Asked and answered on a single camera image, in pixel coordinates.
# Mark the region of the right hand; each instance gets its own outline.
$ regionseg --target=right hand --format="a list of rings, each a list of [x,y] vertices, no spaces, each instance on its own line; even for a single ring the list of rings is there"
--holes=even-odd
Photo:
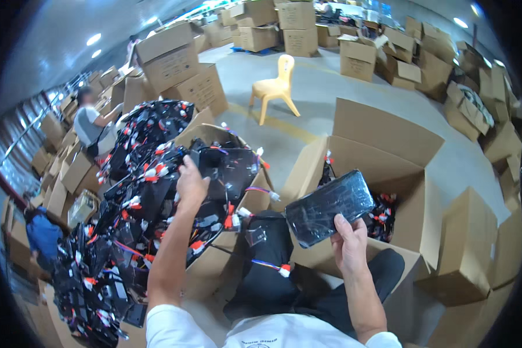
[[[184,164],[180,166],[180,179],[176,184],[176,190],[180,195],[178,209],[197,213],[207,197],[210,182],[210,177],[201,178],[201,173],[191,157],[184,156]]]
[[[342,276],[346,278],[367,270],[367,226],[363,220],[357,219],[350,225],[342,214],[337,214],[334,226],[338,233],[331,236],[331,245]]]

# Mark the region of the concrete floor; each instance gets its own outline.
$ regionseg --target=concrete floor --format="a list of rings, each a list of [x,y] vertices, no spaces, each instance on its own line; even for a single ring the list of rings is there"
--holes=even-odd
[[[269,175],[276,191],[282,188],[300,150],[317,136],[332,132],[335,99],[341,97],[403,117],[445,139],[426,168],[440,188],[444,208],[467,186],[472,186],[491,206],[499,223],[509,216],[491,164],[477,144],[448,125],[439,103],[419,92],[392,87],[377,76],[373,83],[342,76],[338,50],[320,48],[317,57],[295,58],[292,99],[301,117],[295,117],[284,101],[275,100],[269,102],[265,125],[259,126],[260,102],[256,100],[253,111],[248,109],[251,84],[278,75],[277,60],[281,53],[265,56],[233,53],[231,46],[199,55],[201,62],[216,63],[230,105],[216,121],[226,122],[254,149],[264,148],[263,158],[271,165]],[[221,312],[230,296],[217,293],[206,303],[186,304],[199,326],[219,346],[230,327]],[[387,299],[385,310],[389,330],[402,342],[424,345],[444,307],[406,281]]]

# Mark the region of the black pants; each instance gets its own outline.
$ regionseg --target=black pants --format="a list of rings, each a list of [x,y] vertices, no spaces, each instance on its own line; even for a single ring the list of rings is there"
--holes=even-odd
[[[276,266],[287,264],[294,246],[282,215],[272,211],[261,212],[249,228],[255,229],[258,226],[264,228],[267,241],[251,247],[248,257]],[[367,265],[373,276],[377,295],[383,303],[400,280],[404,271],[404,259],[393,249],[385,249]],[[224,314],[230,321],[234,321],[278,313],[312,315],[350,337],[356,337],[348,313],[344,284],[310,303],[305,301],[301,291],[289,278],[284,278],[274,269],[245,262],[242,282],[238,285],[234,298],[224,307]]]

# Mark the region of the woman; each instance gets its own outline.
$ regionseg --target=woman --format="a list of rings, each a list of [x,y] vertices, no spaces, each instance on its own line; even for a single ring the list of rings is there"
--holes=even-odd
[[[52,272],[58,254],[58,239],[62,238],[62,230],[48,220],[47,210],[42,206],[36,209],[25,209],[23,217],[33,258],[43,270]]]
[[[79,140],[85,147],[98,141],[98,156],[106,155],[114,148],[116,142],[116,130],[114,124],[116,117],[122,112],[124,103],[116,105],[116,107],[105,116],[95,110],[96,102],[95,92],[91,87],[81,87],[77,92],[76,117],[73,121],[73,127],[76,130]]]

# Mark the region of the yellow floor line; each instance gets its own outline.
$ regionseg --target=yellow floor line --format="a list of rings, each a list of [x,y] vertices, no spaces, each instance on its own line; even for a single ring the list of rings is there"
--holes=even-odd
[[[234,103],[228,103],[228,107],[228,111],[240,114],[245,117],[250,117],[254,119],[256,122],[259,121],[260,111],[255,110],[255,107],[251,111],[249,110],[249,108],[244,108],[243,106]],[[276,119],[274,117],[271,117],[270,115],[265,115],[265,123],[261,127],[271,127],[273,129],[277,129],[285,133],[286,135],[301,140],[306,144],[312,143],[318,138],[318,136],[305,129],[294,126],[293,124],[290,124],[286,121]]]

